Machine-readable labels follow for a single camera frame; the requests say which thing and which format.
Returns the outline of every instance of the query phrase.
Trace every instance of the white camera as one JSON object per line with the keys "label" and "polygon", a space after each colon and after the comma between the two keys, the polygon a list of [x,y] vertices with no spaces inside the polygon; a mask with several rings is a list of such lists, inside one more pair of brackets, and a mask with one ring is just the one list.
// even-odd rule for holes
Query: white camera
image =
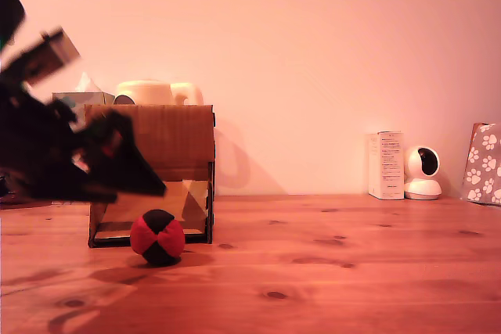
{"label": "white camera", "polygon": [[405,184],[407,199],[437,199],[442,188],[433,177],[440,169],[437,152],[426,146],[414,146],[404,156]]}

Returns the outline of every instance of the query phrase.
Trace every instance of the cardboard flap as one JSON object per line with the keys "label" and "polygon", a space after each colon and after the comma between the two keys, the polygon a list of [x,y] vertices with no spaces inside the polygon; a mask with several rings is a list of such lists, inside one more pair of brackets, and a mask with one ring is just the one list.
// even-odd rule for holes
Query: cardboard flap
{"label": "cardboard flap", "polygon": [[85,106],[85,119],[115,110],[132,118],[136,145],[154,168],[205,167],[214,161],[212,106],[94,105]]}

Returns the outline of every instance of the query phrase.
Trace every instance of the blurry black object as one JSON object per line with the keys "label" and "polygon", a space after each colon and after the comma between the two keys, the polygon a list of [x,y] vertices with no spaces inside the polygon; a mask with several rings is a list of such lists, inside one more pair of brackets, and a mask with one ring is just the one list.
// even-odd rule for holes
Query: blurry black object
{"label": "blurry black object", "polygon": [[[24,20],[19,0],[0,0],[0,52]],[[113,203],[119,192],[163,196],[165,184],[138,151],[130,118],[111,110],[80,131],[65,103],[39,102],[26,91],[79,57],[62,29],[2,63],[0,170],[9,187],[40,200]],[[86,168],[74,163],[81,156]]]}

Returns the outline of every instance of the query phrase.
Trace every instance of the cardboard box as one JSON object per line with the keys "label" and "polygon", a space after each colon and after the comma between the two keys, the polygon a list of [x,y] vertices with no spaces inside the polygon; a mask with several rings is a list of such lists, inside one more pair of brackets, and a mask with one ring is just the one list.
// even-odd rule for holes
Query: cardboard box
{"label": "cardboard box", "polygon": [[52,99],[66,103],[77,115],[77,123],[72,124],[73,130],[85,126],[85,105],[112,105],[115,96],[105,92],[60,92],[52,93]]}
{"label": "cardboard box", "polygon": [[403,134],[369,135],[369,194],[378,199],[404,199]]}
{"label": "cardboard box", "polygon": [[162,209],[180,221],[188,242],[212,243],[215,115],[212,106],[86,105],[90,121],[107,110],[129,115],[145,160],[165,182],[164,197],[120,194],[113,204],[90,206],[90,247],[128,245],[132,223]]}

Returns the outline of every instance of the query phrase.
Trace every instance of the wooden tabletop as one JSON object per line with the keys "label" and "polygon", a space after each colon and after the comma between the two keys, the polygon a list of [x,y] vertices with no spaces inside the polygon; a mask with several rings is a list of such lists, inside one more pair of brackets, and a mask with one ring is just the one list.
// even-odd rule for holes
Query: wooden tabletop
{"label": "wooden tabletop", "polygon": [[501,210],[218,197],[214,244],[149,268],[89,249],[88,206],[0,210],[2,334],[501,332]]}

